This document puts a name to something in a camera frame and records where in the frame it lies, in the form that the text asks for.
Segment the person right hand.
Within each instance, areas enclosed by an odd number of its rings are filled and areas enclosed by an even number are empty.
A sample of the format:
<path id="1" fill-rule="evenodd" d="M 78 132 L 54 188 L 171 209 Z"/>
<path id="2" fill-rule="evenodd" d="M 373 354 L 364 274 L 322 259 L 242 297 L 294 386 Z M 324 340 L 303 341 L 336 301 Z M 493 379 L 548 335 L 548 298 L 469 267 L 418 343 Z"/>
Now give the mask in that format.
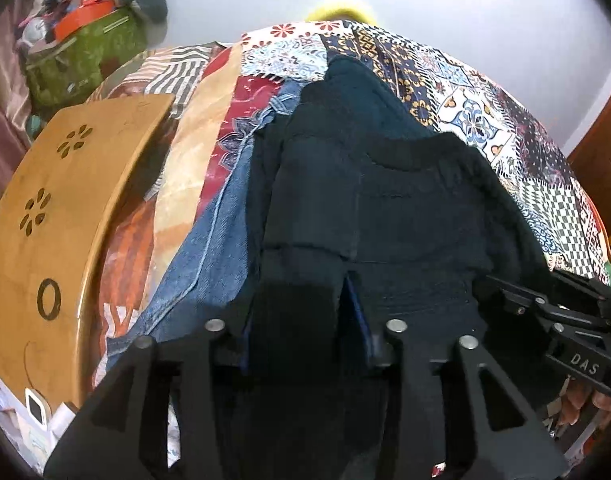
<path id="1" fill-rule="evenodd" d="M 575 425 L 587 400 L 591 400 L 601 413 L 598 428 L 604 430 L 611 422 L 611 396 L 594 390 L 587 382 L 575 378 L 569 379 L 566 391 L 561 397 L 561 410 L 557 425 Z"/>

